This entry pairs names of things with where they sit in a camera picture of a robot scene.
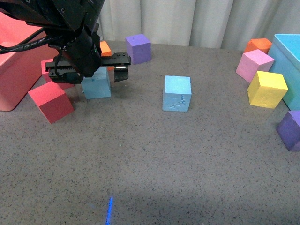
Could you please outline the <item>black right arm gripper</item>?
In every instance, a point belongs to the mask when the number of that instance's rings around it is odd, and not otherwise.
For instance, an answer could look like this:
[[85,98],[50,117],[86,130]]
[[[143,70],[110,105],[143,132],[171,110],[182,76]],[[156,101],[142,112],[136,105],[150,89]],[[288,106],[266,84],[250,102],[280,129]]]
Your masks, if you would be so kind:
[[114,68],[115,83],[129,78],[130,56],[127,52],[101,56],[98,28],[97,23],[93,32],[89,34],[88,29],[84,27],[78,37],[55,47],[59,54],[53,58],[53,62],[45,64],[45,70],[53,82],[80,84],[85,77],[92,77],[100,67]]

